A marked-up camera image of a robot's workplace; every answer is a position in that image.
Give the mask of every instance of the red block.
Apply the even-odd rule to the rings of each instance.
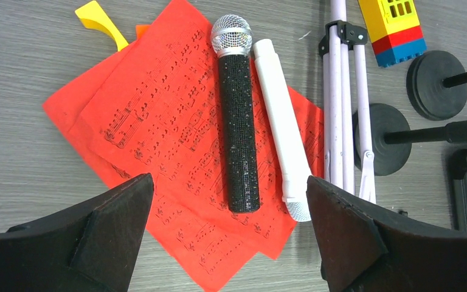
[[[419,40],[423,38],[423,32],[420,26],[411,27],[410,29],[404,29],[400,32],[395,32],[381,38],[378,41],[372,43],[373,51],[375,55],[380,54],[393,47],[400,46],[402,44],[409,43],[411,41]]]

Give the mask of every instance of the black disc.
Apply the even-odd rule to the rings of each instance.
[[[383,103],[370,105],[370,122],[372,125],[372,146],[375,158],[373,166],[375,175],[391,175],[401,169],[409,159],[412,145],[407,144],[386,144],[384,135],[398,131],[409,131],[409,123],[402,113],[396,108]],[[353,134],[355,145],[355,165],[361,167],[361,149],[359,141],[358,115],[353,115]]]
[[[407,72],[407,95],[415,110],[429,120],[446,120],[466,104],[467,84],[446,88],[448,77],[465,73],[459,60],[449,52],[433,50],[414,59]]]

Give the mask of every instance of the white scratch on floor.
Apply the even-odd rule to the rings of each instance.
[[[304,35],[303,35],[301,38],[299,38],[298,40],[299,40],[299,41],[302,40],[303,38],[305,38],[306,36],[308,36],[309,33],[311,33],[311,32],[312,32],[312,30],[309,30],[306,34],[304,34]]]

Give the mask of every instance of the black microphone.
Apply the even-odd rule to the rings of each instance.
[[[228,207],[235,213],[255,212],[260,197],[249,59],[251,29],[242,17],[225,15],[216,21],[210,37],[218,54]]]

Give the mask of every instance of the table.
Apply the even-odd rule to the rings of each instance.
[[[74,10],[87,2],[0,1],[0,232],[106,190],[41,108],[58,88],[116,49],[112,40],[95,30],[84,29],[75,16]],[[128,41],[135,38],[136,24],[152,22],[168,2],[99,0]],[[328,1],[190,2],[211,22],[228,13],[246,18],[255,40],[273,40],[288,84],[322,105],[322,62],[317,44],[324,35],[324,24],[330,21]],[[415,5],[429,49],[448,50],[467,69],[467,1],[416,0]],[[348,20],[364,25],[356,1],[348,3]],[[370,101],[397,107],[412,129],[444,125],[446,122],[420,117],[410,105],[405,89],[409,64],[378,68],[368,44]],[[353,106],[356,106],[355,95]],[[465,119],[467,104],[452,120]],[[409,162],[402,170],[376,179],[379,205],[405,209],[411,218],[450,228],[444,160],[451,151],[442,142],[414,144]],[[256,255],[223,291],[327,291],[319,267],[320,255],[312,225],[301,223],[278,260]],[[200,291],[147,232],[130,290]]]

